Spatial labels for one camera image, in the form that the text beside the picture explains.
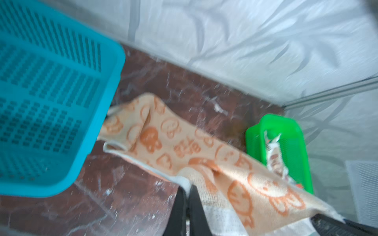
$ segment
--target green plastic tray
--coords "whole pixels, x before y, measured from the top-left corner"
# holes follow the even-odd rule
[[[304,189],[313,194],[310,166],[303,133],[297,122],[282,116],[268,114],[260,123],[249,128],[245,133],[247,154],[266,165],[264,131],[273,139],[281,133],[279,140],[282,158],[289,169],[289,175]]]

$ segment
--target white wall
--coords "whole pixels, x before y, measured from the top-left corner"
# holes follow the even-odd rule
[[[362,0],[44,1],[124,43],[277,104],[378,72],[376,22]]]
[[[288,110],[301,126],[314,194],[357,220],[345,161],[378,161],[378,89]]]

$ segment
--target blue plastic basket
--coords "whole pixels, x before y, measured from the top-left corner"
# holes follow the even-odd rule
[[[0,194],[68,188],[91,152],[122,47],[32,0],[0,1]]]

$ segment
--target marble floor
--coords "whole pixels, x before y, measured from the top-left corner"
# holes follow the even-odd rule
[[[245,151],[244,132],[282,108],[124,46],[126,62],[113,105],[144,92],[199,128]],[[154,235],[164,232],[177,185],[102,152],[97,142],[75,183],[59,195],[0,196],[0,235]]]

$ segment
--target orange patterned towel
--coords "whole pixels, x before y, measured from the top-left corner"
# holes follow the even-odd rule
[[[339,217],[320,199],[181,119],[153,94],[112,107],[109,115],[98,137],[106,141],[104,151],[184,188],[183,179],[196,185],[214,235],[262,235],[317,213]]]

